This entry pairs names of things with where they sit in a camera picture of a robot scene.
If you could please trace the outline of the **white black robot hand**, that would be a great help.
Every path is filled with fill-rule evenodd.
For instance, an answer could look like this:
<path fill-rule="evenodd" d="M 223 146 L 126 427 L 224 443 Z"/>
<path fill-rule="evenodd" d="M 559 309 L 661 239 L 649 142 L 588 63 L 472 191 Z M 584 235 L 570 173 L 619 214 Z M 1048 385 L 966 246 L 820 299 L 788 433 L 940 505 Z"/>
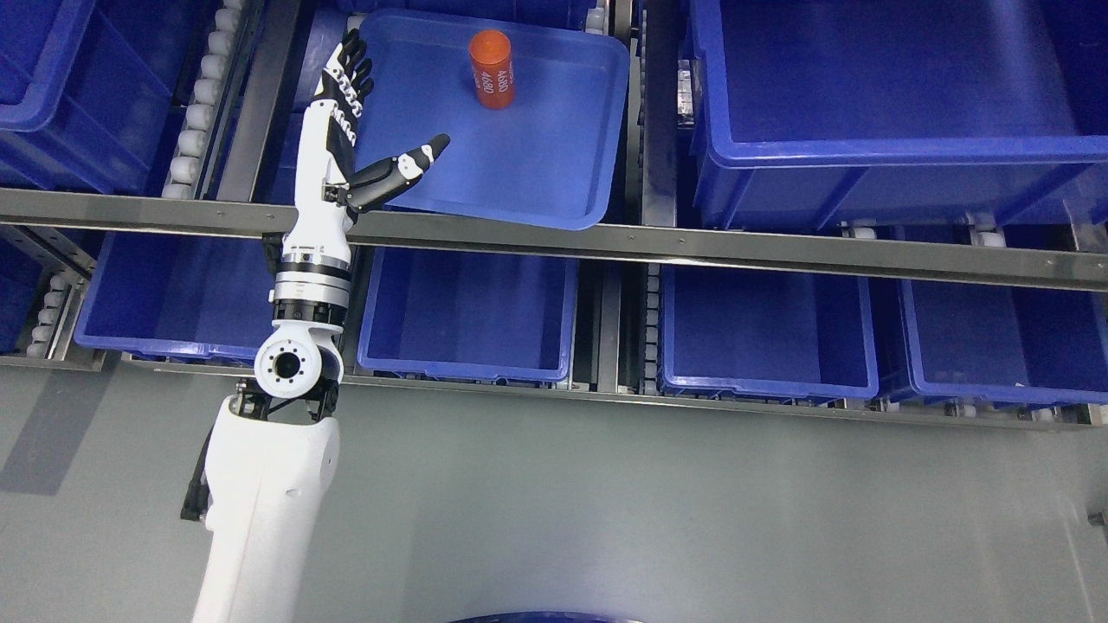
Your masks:
<path fill-rule="evenodd" d="M 355 166 L 365 99 L 375 86 L 372 60 L 357 29 L 348 30 L 325 61 L 305 110 L 294 175 L 297 219 L 285 253 L 320 254 L 348 261 L 347 233 L 368 210 L 379 210 L 414 188 L 451 137 L 437 134 L 393 157 Z"/>

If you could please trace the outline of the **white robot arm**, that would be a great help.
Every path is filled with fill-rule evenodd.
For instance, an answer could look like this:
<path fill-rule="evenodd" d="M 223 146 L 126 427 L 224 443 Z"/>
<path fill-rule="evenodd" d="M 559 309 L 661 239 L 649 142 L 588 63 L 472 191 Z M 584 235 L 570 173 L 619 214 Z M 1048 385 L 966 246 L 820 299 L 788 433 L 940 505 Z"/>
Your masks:
<path fill-rule="evenodd" d="M 254 372 L 219 406 L 204 458 L 211 550 L 195 622 L 289 622 L 340 448 L 343 362 L 335 338 L 350 298 L 343 243 L 285 241 L 273 330 Z"/>

